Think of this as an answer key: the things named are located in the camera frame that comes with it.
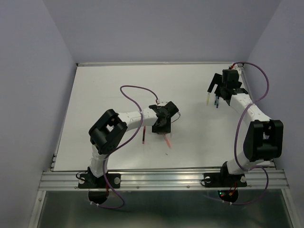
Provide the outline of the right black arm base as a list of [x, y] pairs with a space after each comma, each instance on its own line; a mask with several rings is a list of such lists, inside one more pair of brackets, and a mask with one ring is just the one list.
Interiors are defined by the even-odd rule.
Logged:
[[238, 187], [247, 186], [244, 174], [229, 174], [227, 162], [222, 165], [219, 172], [204, 173], [200, 184], [206, 188], [220, 188], [219, 199], [228, 203], [236, 203], [239, 196]]

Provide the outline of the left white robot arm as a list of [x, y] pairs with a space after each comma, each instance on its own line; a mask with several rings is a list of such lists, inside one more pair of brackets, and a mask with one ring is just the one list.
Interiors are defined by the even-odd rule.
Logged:
[[178, 112], [179, 109], [171, 101], [128, 113], [107, 110], [88, 132], [93, 148], [89, 165], [91, 184], [95, 187], [105, 184], [108, 155], [116, 150], [127, 131], [150, 126], [153, 133], [168, 134], [171, 132], [171, 119]]

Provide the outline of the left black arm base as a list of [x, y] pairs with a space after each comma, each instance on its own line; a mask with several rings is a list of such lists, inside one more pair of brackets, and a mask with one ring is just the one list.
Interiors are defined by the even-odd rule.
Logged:
[[[120, 188], [121, 175], [119, 173], [107, 173], [106, 174], [108, 182], [114, 189]], [[78, 188], [79, 189], [101, 189], [102, 191], [89, 191], [88, 198], [94, 204], [99, 206], [106, 202], [110, 195], [110, 187], [106, 183], [104, 176], [97, 178], [90, 171], [90, 168], [87, 171], [81, 171], [76, 174], [78, 179]]]

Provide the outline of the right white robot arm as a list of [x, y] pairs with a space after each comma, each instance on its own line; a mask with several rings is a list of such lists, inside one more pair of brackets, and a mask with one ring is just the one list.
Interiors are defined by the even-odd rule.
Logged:
[[234, 158], [222, 165], [219, 181], [230, 185], [236, 175], [249, 171], [263, 161], [279, 158], [283, 147], [284, 125], [264, 114], [251, 100], [246, 89], [239, 81], [239, 71], [224, 69], [222, 74], [215, 73], [207, 90], [215, 92], [216, 101], [222, 98], [240, 114], [239, 124], [248, 126], [247, 134], [240, 153], [234, 152]]

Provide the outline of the orange pen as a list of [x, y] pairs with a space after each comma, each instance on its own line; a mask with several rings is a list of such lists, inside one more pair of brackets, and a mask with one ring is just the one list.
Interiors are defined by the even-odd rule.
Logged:
[[168, 137], [166, 136], [166, 134], [164, 134], [163, 137], [164, 137], [164, 140], [165, 140], [167, 146], [171, 149], [171, 143], [170, 143]]

